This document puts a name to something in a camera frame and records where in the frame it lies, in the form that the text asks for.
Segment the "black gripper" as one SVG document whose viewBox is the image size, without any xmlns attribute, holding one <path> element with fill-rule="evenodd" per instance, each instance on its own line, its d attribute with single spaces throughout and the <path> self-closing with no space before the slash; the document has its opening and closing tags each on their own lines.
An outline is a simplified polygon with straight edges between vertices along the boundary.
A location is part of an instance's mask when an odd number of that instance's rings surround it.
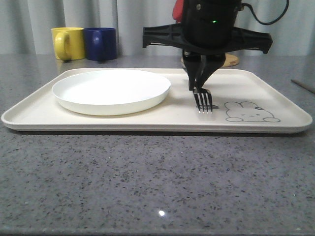
<svg viewBox="0 0 315 236">
<path fill-rule="evenodd" d="M 266 54 L 271 48 L 270 34 L 234 26 L 241 8 L 240 0 L 186 0 L 180 23 L 143 28 L 143 47 L 183 49 L 189 90 L 200 89 L 224 65 L 225 53 L 258 50 Z"/>
</svg>

